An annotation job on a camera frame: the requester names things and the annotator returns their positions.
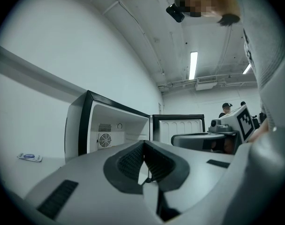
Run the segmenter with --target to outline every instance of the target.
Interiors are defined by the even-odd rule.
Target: ceiling
[[[165,9],[174,0],[89,0],[122,33],[161,92],[187,89],[190,53],[198,52],[195,77],[217,75],[222,86],[254,85],[244,52],[242,24],[221,27],[216,18],[177,23]]]

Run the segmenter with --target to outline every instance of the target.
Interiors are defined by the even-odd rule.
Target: black rubber pad
[[[224,167],[224,168],[228,168],[230,163],[225,163],[225,162],[220,162],[220,161],[216,161],[216,160],[209,160],[207,163],[215,165],[215,166],[219,166],[219,167]]]
[[[64,180],[45,201],[37,208],[50,219],[54,219],[78,186],[78,182]]]

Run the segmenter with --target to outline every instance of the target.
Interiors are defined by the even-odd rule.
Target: small blue object
[[[24,158],[34,158],[35,157],[35,155],[34,154],[25,154],[24,156],[23,156]]]

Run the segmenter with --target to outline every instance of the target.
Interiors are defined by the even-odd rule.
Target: fan grille
[[[216,82],[216,77],[204,77],[198,78],[198,83],[209,83],[209,82]]]
[[[111,136],[107,133],[103,134],[101,137],[100,137],[100,145],[105,148],[107,146],[110,145],[111,143]]]

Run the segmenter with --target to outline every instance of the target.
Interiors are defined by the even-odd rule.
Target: black vent slot
[[[207,163],[218,166],[218,167],[223,167],[223,168],[228,168],[230,166],[230,163],[216,161],[216,160],[212,160],[212,159],[208,160]]]
[[[155,148],[144,145],[145,162],[157,182],[175,169],[175,162]]]
[[[139,171],[143,164],[143,145],[122,156],[118,162],[118,169],[128,178],[138,182]]]
[[[78,186],[77,182],[63,181],[46,200],[37,208],[39,212],[54,219]]]

